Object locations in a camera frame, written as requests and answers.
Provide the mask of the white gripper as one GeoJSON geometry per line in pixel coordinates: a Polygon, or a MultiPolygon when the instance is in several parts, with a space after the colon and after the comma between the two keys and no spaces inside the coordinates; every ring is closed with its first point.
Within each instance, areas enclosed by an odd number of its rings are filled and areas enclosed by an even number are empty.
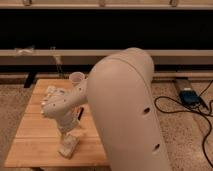
{"type": "Polygon", "coordinates": [[[77,127],[80,122],[78,120],[77,116],[71,116],[71,115],[64,115],[63,117],[60,117],[56,120],[57,127],[60,130],[60,144],[66,144],[66,140],[68,137],[69,131],[73,130],[75,127],[77,127]]]}

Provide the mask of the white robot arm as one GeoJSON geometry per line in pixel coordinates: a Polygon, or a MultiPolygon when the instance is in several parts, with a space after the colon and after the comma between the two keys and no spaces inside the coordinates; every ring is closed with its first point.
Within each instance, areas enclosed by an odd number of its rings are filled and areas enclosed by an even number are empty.
{"type": "Polygon", "coordinates": [[[112,171],[172,171],[154,106],[152,57],[140,48],[109,55],[72,90],[42,102],[44,116],[63,126],[70,109],[90,107],[112,171]]]}

